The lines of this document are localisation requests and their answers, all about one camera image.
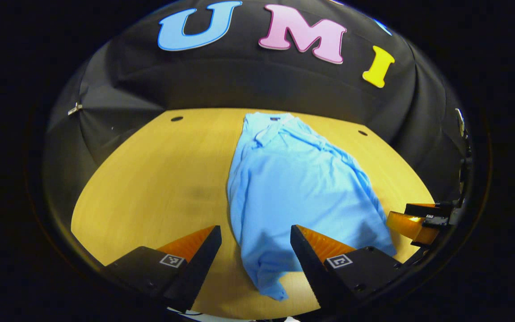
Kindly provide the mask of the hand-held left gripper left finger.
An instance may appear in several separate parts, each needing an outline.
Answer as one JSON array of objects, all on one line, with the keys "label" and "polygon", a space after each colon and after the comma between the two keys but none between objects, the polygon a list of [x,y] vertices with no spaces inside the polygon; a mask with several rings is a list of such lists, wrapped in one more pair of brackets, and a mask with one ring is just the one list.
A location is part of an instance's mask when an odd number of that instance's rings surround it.
[{"label": "hand-held left gripper left finger", "polygon": [[106,269],[123,287],[184,313],[192,309],[221,244],[221,227],[210,225],[157,249],[138,246]]}]

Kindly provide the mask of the light blue T-shirt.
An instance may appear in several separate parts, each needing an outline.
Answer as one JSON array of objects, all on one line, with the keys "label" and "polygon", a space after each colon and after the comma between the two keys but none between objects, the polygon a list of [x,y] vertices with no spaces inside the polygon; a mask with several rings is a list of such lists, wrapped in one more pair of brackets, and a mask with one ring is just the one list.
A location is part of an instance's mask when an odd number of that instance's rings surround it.
[{"label": "light blue T-shirt", "polygon": [[302,271],[292,225],[354,248],[397,253],[384,208],[356,159],[292,114],[245,115],[227,196],[243,267],[259,293],[276,301],[288,299],[280,278]]}]

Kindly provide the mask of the black backdrop cloth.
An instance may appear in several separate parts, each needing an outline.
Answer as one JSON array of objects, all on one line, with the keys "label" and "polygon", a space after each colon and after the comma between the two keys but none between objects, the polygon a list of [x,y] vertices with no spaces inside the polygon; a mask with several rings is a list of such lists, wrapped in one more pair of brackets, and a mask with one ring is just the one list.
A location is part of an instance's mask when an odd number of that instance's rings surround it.
[{"label": "black backdrop cloth", "polygon": [[[188,9],[172,34],[208,29],[211,4],[178,0],[116,35],[82,63],[50,112],[42,182],[57,213],[70,213],[92,174],[132,134],[168,110],[286,110],[359,123],[385,140],[418,174],[434,200],[455,200],[464,157],[458,97],[415,44],[371,17],[329,0],[241,0],[217,41],[186,51],[157,44],[160,22]],[[296,9],[308,24],[346,28],[342,64],[313,50],[265,49],[268,4]],[[67,116],[80,102],[83,108]]]}]

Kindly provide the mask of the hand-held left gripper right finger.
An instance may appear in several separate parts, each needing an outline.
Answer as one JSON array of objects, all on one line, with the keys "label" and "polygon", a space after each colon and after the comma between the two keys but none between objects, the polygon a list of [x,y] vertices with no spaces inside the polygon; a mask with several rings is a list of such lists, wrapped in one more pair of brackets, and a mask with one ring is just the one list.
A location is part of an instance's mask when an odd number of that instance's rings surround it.
[{"label": "hand-held left gripper right finger", "polygon": [[354,249],[292,225],[290,241],[321,309],[345,313],[374,300],[403,275],[403,263],[368,246]]}]

